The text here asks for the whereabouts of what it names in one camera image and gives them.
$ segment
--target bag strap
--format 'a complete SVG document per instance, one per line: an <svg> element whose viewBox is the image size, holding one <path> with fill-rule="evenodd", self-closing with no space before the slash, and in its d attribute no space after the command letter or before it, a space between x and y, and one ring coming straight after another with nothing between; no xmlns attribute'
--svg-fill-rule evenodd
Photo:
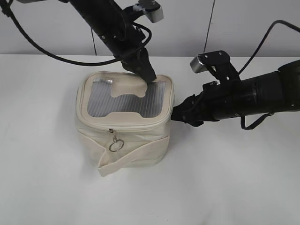
<svg viewBox="0 0 300 225"><path fill-rule="evenodd" d="M118 159L113 163L106 164L108 162L108 154L107 151L103 154L98 164L98 171L100 172L101 176L105 177L111 173L117 172L119 169L126 166L128 163L137 160L148 153L153 153L155 151L160 151L162 149L166 149L169 144L170 137L165 137L159 139L157 141L150 142L145 144L132 152L128 153L127 155L123 156L122 158Z"/></svg>
<svg viewBox="0 0 300 225"><path fill-rule="evenodd" d="M102 177L105 177L109 174L117 172L119 169L125 167L128 163L135 161L149 153L158 152L162 149L166 149L170 137L165 137L148 144L145 144L132 152L128 153L127 155L123 156L122 158L118 159L117 161L111 163L108 155L108 150L97 143L95 140L91 139L90 137L79 133L81 141L87 145L92 150L92 157L100 158L98 163L98 171Z"/></svg>

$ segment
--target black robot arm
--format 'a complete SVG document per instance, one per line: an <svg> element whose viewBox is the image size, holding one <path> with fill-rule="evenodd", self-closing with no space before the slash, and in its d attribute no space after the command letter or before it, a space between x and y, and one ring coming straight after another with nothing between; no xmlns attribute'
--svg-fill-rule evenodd
<svg viewBox="0 0 300 225"><path fill-rule="evenodd" d="M43 0L18 1L22 3L31 3ZM122 10L114 0L60 1L72 4L77 12L105 43L117 59L111 60L110 63L120 60L126 70L139 75L147 83L156 79L155 72L149 62L148 51L145 48L145 45L151 38L151 31L142 25L134 23L134 21L142 15L146 15L153 23L163 19L162 8L156 1L139 0L138 4L127 7L124 10ZM0 0L0 6L3 9L3 13L12 17L15 22L16 19L11 12L7 1ZM146 37L141 29L146 30L149 34L149 37L145 42L143 42L143 40ZM97 66L101 65L101 63L77 63L77 65Z"/></svg>
<svg viewBox="0 0 300 225"><path fill-rule="evenodd" d="M300 111L300 60L243 81L224 51L199 54L191 67L196 73L208 70L219 84L203 85L198 96L174 107L172 120L198 127L204 121L241 117L242 129L252 130L274 113ZM245 116L260 113L265 114L246 127Z"/></svg>

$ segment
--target metal ring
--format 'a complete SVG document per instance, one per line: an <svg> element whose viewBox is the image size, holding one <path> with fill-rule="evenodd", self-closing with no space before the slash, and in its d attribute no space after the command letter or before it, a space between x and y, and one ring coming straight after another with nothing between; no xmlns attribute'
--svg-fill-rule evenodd
<svg viewBox="0 0 300 225"><path fill-rule="evenodd" d="M113 145L116 144L116 143L119 143L119 142L122 143L121 146L118 147L116 150L112 150ZM112 144L109 146L109 151L111 151L111 152L117 152L117 151L120 151L120 150L124 147L124 144L125 144L125 142L124 142L122 139L114 140L114 141L112 142Z"/></svg>

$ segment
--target white table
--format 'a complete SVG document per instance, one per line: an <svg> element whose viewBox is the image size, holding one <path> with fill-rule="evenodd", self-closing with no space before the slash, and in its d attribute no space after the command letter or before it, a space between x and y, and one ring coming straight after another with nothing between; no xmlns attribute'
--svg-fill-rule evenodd
<svg viewBox="0 0 300 225"><path fill-rule="evenodd" d="M214 80L194 74L191 59L150 59L158 74L173 78L176 104ZM232 63L239 69L246 60ZM242 79L293 60L256 58ZM0 55L1 225L300 223L300 112L278 113L254 131L241 130L239 119L199 128L172 122L161 163L101 178L73 123L77 87L99 70L123 71L119 63L80 67L43 55Z"/></svg>

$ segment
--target cable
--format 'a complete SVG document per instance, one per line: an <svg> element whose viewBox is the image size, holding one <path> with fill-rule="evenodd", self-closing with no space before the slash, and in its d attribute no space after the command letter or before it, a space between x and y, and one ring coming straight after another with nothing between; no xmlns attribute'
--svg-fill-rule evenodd
<svg viewBox="0 0 300 225"><path fill-rule="evenodd" d="M126 52L124 55L122 55L122 58L126 58L126 57L132 55L133 53L138 52L139 50L141 50L142 48L144 48L150 42L150 40L152 38L152 32L150 31L150 29L148 27L145 27L145 26L140 25L140 24L135 23L135 22L133 22L132 24L134 26L136 26L136 27L138 27L138 28L143 29L144 31L146 31L148 33L148 37L144 41L144 43L142 43L138 48L133 49L133 50L131 50L129 52Z"/></svg>
<svg viewBox="0 0 300 225"><path fill-rule="evenodd" d="M139 50L141 50L142 48L144 48L151 40L152 38L152 32L147 28L144 27L138 23L133 23L134 26L139 27L140 29L145 30L146 32L148 32L148 38L136 49L133 49L129 52L126 52L125 54L123 54L120 58L116 58L113 60L108 60L108 61L104 61L104 62L97 62L97 63L87 63L87 62L77 62L77 61L73 61L73 60L68 60L62 57L59 57L57 55L54 55L50 52L48 52L47 50L45 50L44 48L40 47L37 43L35 43L30 37L29 35L24 31L24 29L22 28L22 26L19 24L18 20L16 19L14 13L11 11L10 7L6 7L7 10L7 15L9 17L11 17L12 21L14 22L14 24L16 25L17 29L20 31L20 33L25 37L25 39L31 43L36 49L38 49L39 51L41 51L42 53L44 53L45 55L48 55L51 58L54 58L56 60L59 61L63 61L69 64L74 64L74 65L79 65L79 66L87 66L87 67L97 67L97 66L104 66L104 65L108 65L108 64L112 64L118 61L121 61L121 59L124 59L136 52L138 52Z"/></svg>
<svg viewBox="0 0 300 225"><path fill-rule="evenodd" d="M277 24L277 23L280 23L280 24L283 24L297 32L300 33L300 28L287 22L287 21L284 21L284 20L276 20L272 23L272 25L269 27L269 29L267 30L266 34L264 35L262 41L260 42L260 44L258 45L257 49L255 50L255 52L252 54L252 56L250 57L250 59L246 62L246 64L243 66L243 68L239 71L239 75L246 69L246 67L250 64L250 62L252 61L252 59L256 56L256 54L258 53L258 51L261 49L263 43L265 42L265 40L267 39L269 33L271 32L271 30L273 29L273 27Z"/></svg>
<svg viewBox="0 0 300 225"><path fill-rule="evenodd" d="M42 53L44 53L45 55L48 55L56 60L59 61L63 61L66 63L70 63L70 64L74 64L74 65L79 65L79 66L86 66L86 67L97 67L97 66L104 66L104 65L108 65L111 63L115 63L120 61L120 59L113 59L113 60L109 60L109 61L104 61L104 62L97 62L97 63L87 63L87 62L77 62L77 61L73 61L73 60L67 60L65 58L59 57L57 55L54 55L50 52L48 52L47 50L45 50L44 48L40 47L37 43L35 43L29 36L28 34L23 30L22 26L19 24L19 22L17 21L15 15L13 14L13 12L11 12L10 15L12 21L14 22L14 24L16 25L17 29L20 31L20 33L26 38L27 41L29 41L36 49L38 49L39 51L41 51Z"/></svg>
<svg viewBox="0 0 300 225"><path fill-rule="evenodd" d="M245 116L241 116L240 117L240 126L243 130L253 130L258 125L260 125L267 117L272 116L272 115L274 115L274 113L272 113L272 112L264 114L248 127L246 127L246 124L245 124L246 123Z"/></svg>

